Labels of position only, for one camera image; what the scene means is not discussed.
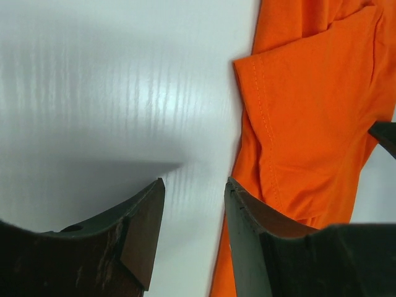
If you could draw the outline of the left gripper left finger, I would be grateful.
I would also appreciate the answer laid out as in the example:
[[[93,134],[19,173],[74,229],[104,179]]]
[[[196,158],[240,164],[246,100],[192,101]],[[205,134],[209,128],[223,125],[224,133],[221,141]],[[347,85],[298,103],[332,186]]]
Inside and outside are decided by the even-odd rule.
[[[1,223],[2,296],[142,296],[150,286],[165,185],[82,222],[36,233]]]

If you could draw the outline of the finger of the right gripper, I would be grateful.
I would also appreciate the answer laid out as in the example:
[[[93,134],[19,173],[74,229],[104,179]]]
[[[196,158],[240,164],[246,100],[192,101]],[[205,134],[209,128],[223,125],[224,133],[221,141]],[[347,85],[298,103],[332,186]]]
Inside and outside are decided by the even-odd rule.
[[[369,133],[396,159],[396,123],[375,122],[369,129]]]

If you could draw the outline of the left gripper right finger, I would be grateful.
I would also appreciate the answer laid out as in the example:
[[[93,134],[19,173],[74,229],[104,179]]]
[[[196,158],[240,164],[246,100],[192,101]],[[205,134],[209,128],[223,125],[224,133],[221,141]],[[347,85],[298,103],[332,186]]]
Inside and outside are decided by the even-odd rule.
[[[395,225],[300,224],[236,180],[225,209],[238,296],[394,296]]]

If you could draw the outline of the orange t shirt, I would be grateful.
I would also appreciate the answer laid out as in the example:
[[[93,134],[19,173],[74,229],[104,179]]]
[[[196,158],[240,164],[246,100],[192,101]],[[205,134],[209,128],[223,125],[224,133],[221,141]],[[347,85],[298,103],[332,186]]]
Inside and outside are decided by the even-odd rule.
[[[351,224],[375,122],[395,109],[394,1],[262,1],[231,178],[282,215]],[[238,296],[225,214],[211,296]]]

